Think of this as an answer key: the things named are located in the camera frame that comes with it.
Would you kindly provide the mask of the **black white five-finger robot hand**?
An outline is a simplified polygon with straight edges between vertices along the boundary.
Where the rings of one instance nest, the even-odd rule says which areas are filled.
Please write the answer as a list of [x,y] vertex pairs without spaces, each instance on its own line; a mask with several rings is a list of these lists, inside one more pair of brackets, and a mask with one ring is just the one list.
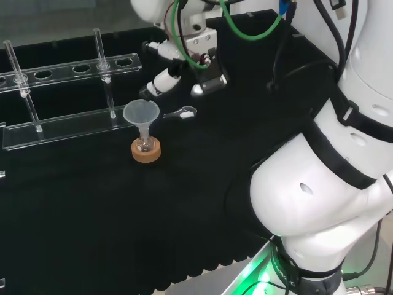
[[192,95],[194,96],[203,96],[212,92],[213,88],[222,82],[222,72],[217,57],[216,30],[206,28],[198,34],[185,36],[179,42],[180,45],[186,45],[187,48],[184,51],[195,63],[207,68],[192,67],[182,56],[174,40],[146,41],[142,44],[142,49],[168,61],[169,66],[140,89],[140,98],[153,101],[169,93],[177,86],[181,81],[181,76],[185,73],[196,75],[197,83],[192,87]]

